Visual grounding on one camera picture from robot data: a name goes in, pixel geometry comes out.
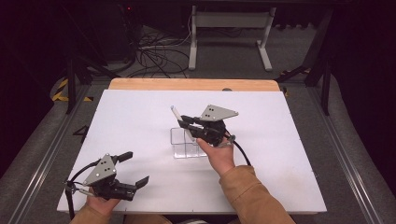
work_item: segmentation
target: person's right hand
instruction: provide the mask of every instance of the person's right hand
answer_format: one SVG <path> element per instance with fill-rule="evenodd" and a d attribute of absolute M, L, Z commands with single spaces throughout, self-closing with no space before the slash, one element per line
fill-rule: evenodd
<path fill-rule="evenodd" d="M 233 162 L 233 144 L 224 147 L 212 147 L 204 139 L 197 138 L 199 147 L 206 153 L 213 169 L 222 176 L 235 167 Z"/>

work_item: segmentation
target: gray carpet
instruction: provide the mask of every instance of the gray carpet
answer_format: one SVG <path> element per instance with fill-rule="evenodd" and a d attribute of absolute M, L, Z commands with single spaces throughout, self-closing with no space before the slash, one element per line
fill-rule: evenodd
<path fill-rule="evenodd" d="M 307 28 L 287 28 L 284 31 L 273 29 L 267 43 L 267 51 L 274 71 L 263 69 L 260 54 L 255 47 L 256 36 L 261 31 L 246 30 L 236 38 L 219 33 L 204 32 L 198 38 L 197 66 L 194 71 L 186 71 L 188 77 L 202 78 L 249 78 L 273 79 L 283 70 L 291 70 L 304 59 L 315 30 Z M 189 45 L 176 49 L 189 53 Z M 188 60 L 179 54 L 169 54 L 180 66 Z M 135 63 L 121 73 L 127 76 L 141 68 Z M 297 223 L 367 223 L 358 201 L 349 185 L 347 177 L 334 154 L 332 140 L 321 119 L 320 111 L 301 82 L 304 75 L 292 78 L 282 87 L 287 87 L 287 102 L 296 127 L 303 141 L 308 159 L 318 175 L 318 184 L 328 208 L 327 213 L 313 216 L 292 216 Z M 74 165 L 81 147 L 81 136 L 73 132 L 84 125 L 90 125 L 101 94 L 108 87 L 109 79 L 95 77 L 87 96 L 92 102 L 83 102 L 73 117 L 40 191 L 27 211 L 22 223 L 68 223 L 65 213 L 56 211 L 57 203 L 64 191 L 63 181 Z M 0 223 L 7 223 L 18 205 L 23 193 L 29 186 L 32 176 L 47 149 L 51 146 L 62 120 L 65 118 L 66 102 L 55 102 L 55 106 L 42 120 L 18 157 L 0 180 Z M 372 203 L 384 223 L 396 223 L 396 202 L 379 172 L 356 134 L 348 118 L 336 81 L 332 80 L 330 95 L 331 120 L 339 133 L 350 159 L 361 175 Z M 122 216 L 115 215 L 111 223 L 121 223 Z"/>

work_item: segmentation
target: white marker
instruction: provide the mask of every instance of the white marker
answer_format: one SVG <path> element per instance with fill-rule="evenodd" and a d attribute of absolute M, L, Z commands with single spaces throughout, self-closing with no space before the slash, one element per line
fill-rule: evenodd
<path fill-rule="evenodd" d="M 171 110 L 174 113 L 176 119 L 181 120 L 181 121 L 183 120 L 183 118 L 177 112 L 176 107 L 174 105 L 171 105 Z M 195 142 L 195 138 L 192 137 L 192 134 L 191 134 L 190 130 L 188 130 L 188 129 L 184 129 L 184 130 L 185 130 L 186 134 L 189 136 L 189 138 L 191 139 L 191 141 Z"/>

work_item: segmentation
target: human hand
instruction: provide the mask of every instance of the human hand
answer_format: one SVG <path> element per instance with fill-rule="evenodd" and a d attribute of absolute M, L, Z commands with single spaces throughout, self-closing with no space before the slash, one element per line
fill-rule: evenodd
<path fill-rule="evenodd" d="M 109 199 L 106 200 L 101 197 L 93 197 L 93 196 L 87 196 L 87 205 L 100 214 L 104 216 L 110 216 L 111 212 L 113 211 L 114 207 L 119 204 L 121 199 Z"/>
<path fill-rule="evenodd" d="M 223 138 L 221 143 L 226 143 L 227 138 Z M 197 144 L 206 153 L 213 169 L 222 176 L 227 171 L 235 167 L 233 162 L 233 144 L 224 147 L 212 147 L 204 139 L 197 138 Z"/>

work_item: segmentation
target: person's left hand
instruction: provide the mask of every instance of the person's left hand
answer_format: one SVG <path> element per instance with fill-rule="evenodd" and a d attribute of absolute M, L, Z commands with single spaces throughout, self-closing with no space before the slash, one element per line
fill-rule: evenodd
<path fill-rule="evenodd" d="M 101 197 L 87 196 L 87 205 L 104 216 L 110 216 L 114 207 L 119 204 L 121 199 L 109 199 L 106 200 Z"/>

